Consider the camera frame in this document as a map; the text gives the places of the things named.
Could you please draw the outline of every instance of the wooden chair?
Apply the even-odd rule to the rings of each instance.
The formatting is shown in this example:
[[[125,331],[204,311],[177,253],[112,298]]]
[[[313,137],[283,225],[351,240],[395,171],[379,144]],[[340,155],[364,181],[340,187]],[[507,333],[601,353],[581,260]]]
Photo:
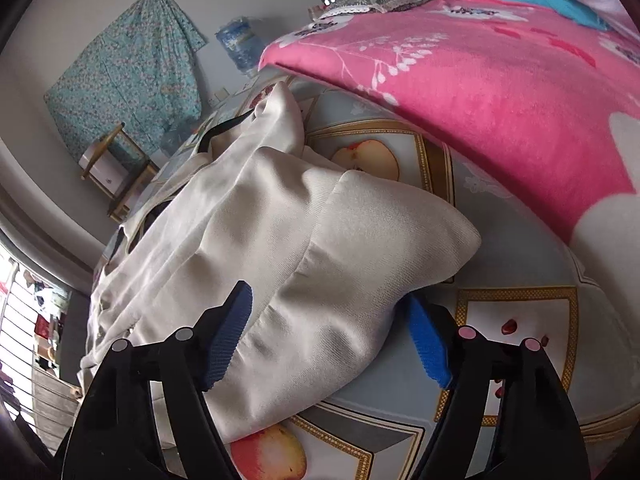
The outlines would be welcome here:
[[[104,155],[110,144],[116,139],[118,135],[122,135],[124,141],[131,145],[135,152],[140,155],[141,159],[140,162],[137,163],[135,167],[133,167],[133,169],[129,171],[125,179],[118,187],[116,193],[113,194],[91,174],[91,169],[98,161],[98,159]],[[146,155],[145,152],[140,149],[140,147],[134,142],[134,140],[126,134],[126,132],[124,131],[124,123],[120,123],[103,139],[100,140],[100,143],[98,143],[98,145],[96,146],[91,159],[87,163],[84,170],[82,170],[80,178],[84,180],[89,177],[94,182],[94,184],[96,184],[96,186],[98,186],[103,192],[107,194],[109,198],[111,198],[111,202],[107,210],[107,215],[111,219],[120,223],[127,217],[127,214],[129,213],[129,208],[125,204],[133,191],[146,179],[152,179],[158,173],[158,171],[159,168],[154,164],[154,162]]]

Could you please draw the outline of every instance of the white garment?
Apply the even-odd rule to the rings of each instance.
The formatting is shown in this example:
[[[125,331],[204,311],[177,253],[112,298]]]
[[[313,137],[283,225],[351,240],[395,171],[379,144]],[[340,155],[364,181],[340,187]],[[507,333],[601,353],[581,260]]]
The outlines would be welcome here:
[[[225,377],[204,395],[230,442],[361,373],[384,342],[396,302],[452,276],[480,240],[435,195],[344,171],[304,146],[300,110],[282,84],[226,138],[224,151],[221,139],[214,142],[213,162],[192,157],[124,224],[118,264],[92,294],[81,367],[95,372],[132,327],[129,339],[140,345],[193,326],[245,280],[254,292],[251,317]],[[126,254],[148,211],[186,181]],[[161,441],[173,445],[160,384],[152,396]]]

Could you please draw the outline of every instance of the teal floral fabric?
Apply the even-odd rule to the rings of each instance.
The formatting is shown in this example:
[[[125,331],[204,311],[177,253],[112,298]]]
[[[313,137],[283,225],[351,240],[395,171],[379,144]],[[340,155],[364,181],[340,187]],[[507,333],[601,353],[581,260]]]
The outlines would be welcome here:
[[[74,160],[119,123],[147,154],[202,111],[194,53],[206,44],[174,0],[138,0],[100,33],[44,95]],[[119,142],[110,151],[125,165]]]

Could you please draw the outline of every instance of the pink blanket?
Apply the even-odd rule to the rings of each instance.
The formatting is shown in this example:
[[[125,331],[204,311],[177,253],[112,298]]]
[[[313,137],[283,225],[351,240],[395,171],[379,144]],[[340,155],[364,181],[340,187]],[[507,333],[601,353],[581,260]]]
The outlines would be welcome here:
[[[640,46],[539,6],[433,0],[327,18],[274,64],[393,110],[516,194],[640,320]]]

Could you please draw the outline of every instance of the blue gripper pad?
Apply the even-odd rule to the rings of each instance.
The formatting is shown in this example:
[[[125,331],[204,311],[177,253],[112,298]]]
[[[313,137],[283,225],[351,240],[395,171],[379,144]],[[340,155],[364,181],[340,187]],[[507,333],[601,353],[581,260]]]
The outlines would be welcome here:
[[[251,315],[254,302],[251,287],[246,282],[238,282],[230,296],[234,293],[236,296],[229,306],[229,311],[209,346],[207,371],[204,375],[204,384],[207,390],[225,376],[226,369],[229,367],[238,341],[240,341],[242,330]]]
[[[446,388],[451,381],[451,371],[447,365],[447,348],[418,299],[413,294],[408,294],[405,301],[409,332],[422,367],[441,388]]]

